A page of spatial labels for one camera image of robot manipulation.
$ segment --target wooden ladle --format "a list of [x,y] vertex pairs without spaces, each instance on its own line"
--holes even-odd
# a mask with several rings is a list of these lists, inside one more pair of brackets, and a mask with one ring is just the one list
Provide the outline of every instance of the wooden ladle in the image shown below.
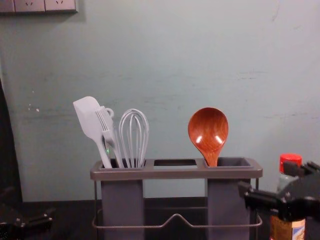
[[216,167],[218,156],[229,132],[228,120],[216,108],[206,107],[190,118],[188,133],[191,142],[202,153],[210,167]]

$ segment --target whisk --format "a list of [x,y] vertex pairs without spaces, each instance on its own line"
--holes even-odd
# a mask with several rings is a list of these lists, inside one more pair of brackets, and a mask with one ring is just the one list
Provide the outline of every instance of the whisk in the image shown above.
[[123,114],[119,123],[119,138],[127,167],[141,168],[149,139],[149,123],[143,112],[132,108]]

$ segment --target plastic fork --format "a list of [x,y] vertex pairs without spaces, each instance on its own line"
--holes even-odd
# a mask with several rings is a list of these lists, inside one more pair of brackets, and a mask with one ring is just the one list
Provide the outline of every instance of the plastic fork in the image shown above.
[[113,128],[112,109],[102,106],[96,111],[96,114],[102,126],[102,135],[104,137],[104,141],[112,147],[119,168],[124,168],[121,153],[119,151],[118,138]]

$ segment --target gray utensil holder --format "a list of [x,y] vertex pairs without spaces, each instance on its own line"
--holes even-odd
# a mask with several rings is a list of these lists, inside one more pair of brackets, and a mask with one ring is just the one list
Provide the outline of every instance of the gray utensil holder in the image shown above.
[[[104,226],[97,223],[97,211],[92,225],[104,231],[105,240],[144,240],[144,229],[161,229],[180,218],[190,228],[207,229],[207,240],[249,240],[250,228],[260,226],[262,221],[259,218],[259,223],[250,224],[250,211],[239,196],[238,182],[256,179],[257,187],[262,174],[255,160],[244,157],[220,157],[217,167],[208,167],[203,158],[147,159],[142,168],[103,168],[99,161],[90,177],[96,200],[96,182],[101,182]],[[207,225],[193,225],[177,213],[164,219],[162,225],[144,225],[146,179],[207,179]]]

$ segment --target white silicone spatula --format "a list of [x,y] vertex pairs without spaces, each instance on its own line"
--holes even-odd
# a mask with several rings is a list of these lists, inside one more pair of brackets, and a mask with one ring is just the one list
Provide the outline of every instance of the white silicone spatula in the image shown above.
[[86,96],[73,102],[73,106],[82,131],[88,138],[92,139],[98,147],[104,167],[106,169],[112,168],[102,141],[102,127],[96,114],[96,110],[100,108],[98,101],[92,96]]

